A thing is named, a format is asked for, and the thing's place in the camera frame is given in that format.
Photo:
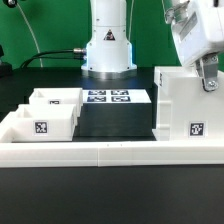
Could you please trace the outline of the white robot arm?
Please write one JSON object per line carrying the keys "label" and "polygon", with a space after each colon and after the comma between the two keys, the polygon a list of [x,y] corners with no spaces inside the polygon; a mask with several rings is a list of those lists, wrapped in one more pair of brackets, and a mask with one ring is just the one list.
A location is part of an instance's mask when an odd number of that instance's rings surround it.
{"label": "white robot arm", "polygon": [[[161,0],[178,59],[193,65],[207,91],[218,88],[218,55],[224,52],[224,0]],[[86,45],[86,74],[118,78],[134,70],[126,37],[126,0],[90,0],[92,37]]]}

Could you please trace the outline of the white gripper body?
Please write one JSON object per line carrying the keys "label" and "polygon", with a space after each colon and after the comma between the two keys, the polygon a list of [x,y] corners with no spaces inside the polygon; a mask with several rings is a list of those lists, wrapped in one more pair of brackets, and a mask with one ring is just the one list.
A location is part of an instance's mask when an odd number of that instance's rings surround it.
{"label": "white gripper body", "polygon": [[224,0],[165,0],[165,22],[182,66],[224,52]]}

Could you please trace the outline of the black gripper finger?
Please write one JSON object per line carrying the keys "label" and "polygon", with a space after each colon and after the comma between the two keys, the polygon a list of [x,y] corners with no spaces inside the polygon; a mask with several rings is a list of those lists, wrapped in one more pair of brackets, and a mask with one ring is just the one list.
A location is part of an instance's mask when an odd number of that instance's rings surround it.
{"label": "black gripper finger", "polygon": [[218,55],[207,54],[196,61],[196,70],[202,78],[203,89],[207,92],[218,88]]}

